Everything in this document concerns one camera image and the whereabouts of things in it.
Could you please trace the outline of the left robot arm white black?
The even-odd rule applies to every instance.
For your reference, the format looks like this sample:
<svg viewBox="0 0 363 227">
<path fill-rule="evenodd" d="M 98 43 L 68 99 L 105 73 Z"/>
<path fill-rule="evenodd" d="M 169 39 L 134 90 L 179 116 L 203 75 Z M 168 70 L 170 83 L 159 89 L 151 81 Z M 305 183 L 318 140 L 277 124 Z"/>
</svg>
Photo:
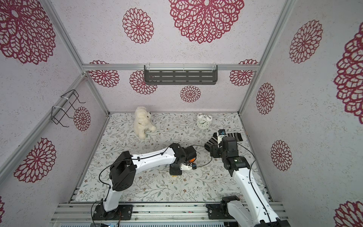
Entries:
<svg viewBox="0 0 363 227">
<path fill-rule="evenodd" d="M 193 146 L 182 147 L 178 143 L 172 143 L 168 147 L 146 153 L 130 154 L 123 152 L 116 161 L 105 169 L 109 169 L 109 182 L 102 182 L 108 186 L 106 197 L 102 199 L 91 212 L 92 220 L 115 219 L 119 207 L 119 200 L 123 191 L 130 188 L 135 179 L 135 175 L 154 167 L 168 165 L 169 174 L 180 176 L 184 171 L 195 170 L 197 152 Z"/>
</svg>

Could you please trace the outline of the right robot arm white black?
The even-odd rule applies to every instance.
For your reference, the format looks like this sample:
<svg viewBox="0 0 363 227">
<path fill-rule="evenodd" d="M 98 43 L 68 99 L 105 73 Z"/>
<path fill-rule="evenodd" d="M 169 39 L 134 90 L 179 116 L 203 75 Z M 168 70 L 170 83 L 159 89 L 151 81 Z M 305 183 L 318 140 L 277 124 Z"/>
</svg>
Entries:
<svg viewBox="0 0 363 227">
<path fill-rule="evenodd" d="M 251 171 L 251 165 L 245 157 L 239 155 L 237 140 L 227 135 L 218 135 L 217 144 L 210 149 L 218 154 L 224 168 L 239 185 L 247 203 L 236 196 L 224 197 L 221 200 L 221 212 L 224 216 L 233 217 L 241 227 L 289 227 L 287 220 L 281 220 L 264 198 Z"/>
</svg>

